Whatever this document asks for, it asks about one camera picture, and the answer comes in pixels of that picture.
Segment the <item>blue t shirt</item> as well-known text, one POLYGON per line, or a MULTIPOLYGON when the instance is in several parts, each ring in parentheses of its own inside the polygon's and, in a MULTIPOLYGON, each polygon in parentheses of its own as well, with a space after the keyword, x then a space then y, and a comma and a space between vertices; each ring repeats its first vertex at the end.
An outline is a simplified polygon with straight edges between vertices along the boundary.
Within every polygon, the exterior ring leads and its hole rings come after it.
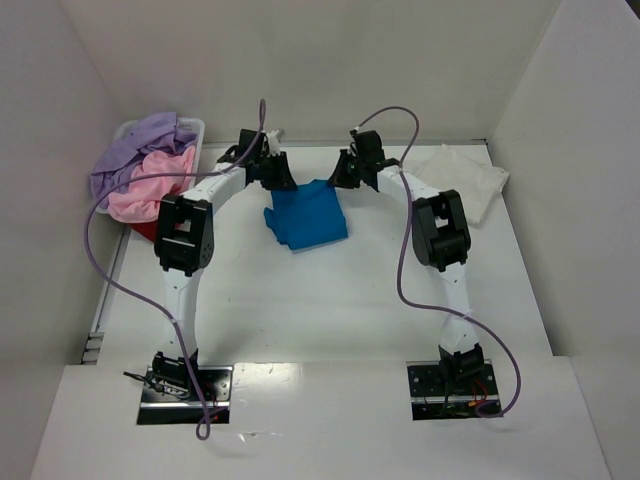
POLYGON ((279 244, 306 250, 348 238, 346 218, 335 188, 316 179, 295 191, 272 191, 264 209, 266 226, 279 244))

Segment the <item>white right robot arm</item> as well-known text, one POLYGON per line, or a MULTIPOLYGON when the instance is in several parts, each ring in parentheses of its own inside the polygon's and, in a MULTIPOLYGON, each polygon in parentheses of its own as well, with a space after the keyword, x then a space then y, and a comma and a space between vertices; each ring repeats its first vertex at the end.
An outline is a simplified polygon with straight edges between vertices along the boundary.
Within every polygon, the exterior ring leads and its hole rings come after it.
POLYGON ((466 263, 471 237, 461 196, 406 172, 398 160, 385 155, 376 131, 354 128, 350 135, 351 144, 340 151, 329 184, 344 189, 367 185, 408 203, 409 230, 401 254, 412 248, 418 262, 442 284, 446 304, 433 308, 447 315, 438 345, 441 382, 445 393, 461 393, 485 362, 476 328, 469 321, 466 263))

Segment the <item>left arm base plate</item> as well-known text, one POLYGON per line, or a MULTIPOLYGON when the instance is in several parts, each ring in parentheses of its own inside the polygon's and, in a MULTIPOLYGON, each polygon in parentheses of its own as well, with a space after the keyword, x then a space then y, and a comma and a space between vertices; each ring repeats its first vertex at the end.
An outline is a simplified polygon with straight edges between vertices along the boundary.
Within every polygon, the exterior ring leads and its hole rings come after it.
MULTIPOLYGON (((212 424, 228 424, 233 369, 203 367, 197 372, 212 424)), ((201 402, 193 389, 174 386, 155 377, 147 368, 141 392, 138 425, 196 425, 203 417, 201 402)))

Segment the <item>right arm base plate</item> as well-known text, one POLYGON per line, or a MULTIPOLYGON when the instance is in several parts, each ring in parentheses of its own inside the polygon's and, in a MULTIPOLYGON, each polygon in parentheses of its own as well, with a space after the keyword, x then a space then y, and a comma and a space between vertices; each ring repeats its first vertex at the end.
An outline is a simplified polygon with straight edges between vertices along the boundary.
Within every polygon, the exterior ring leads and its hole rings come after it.
POLYGON ((490 361, 485 362, 475 377, 453 387, 445 385, 437 362, 408 363, 407 376, 414 421, 464 420, 478 418, 477 408, 486 415, 495 415, 501 410, 490 361))

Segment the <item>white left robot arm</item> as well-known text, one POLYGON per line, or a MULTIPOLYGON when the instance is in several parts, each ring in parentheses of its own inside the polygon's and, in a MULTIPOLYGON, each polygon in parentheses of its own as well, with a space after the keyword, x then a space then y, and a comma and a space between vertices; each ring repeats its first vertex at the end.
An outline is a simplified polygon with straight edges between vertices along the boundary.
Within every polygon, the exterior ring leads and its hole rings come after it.
POLYGON ((161 200, 154 253, 163 271, 170 327, 152 361, 154 379, 189 393, 196 391, 197 296, 214 254, 214 214, 253 182, 268 191, 297 189, 281 149, 282 137, 280 129, 243 129, 238 143, 222 155, 210 174, 185 192, 161 200))

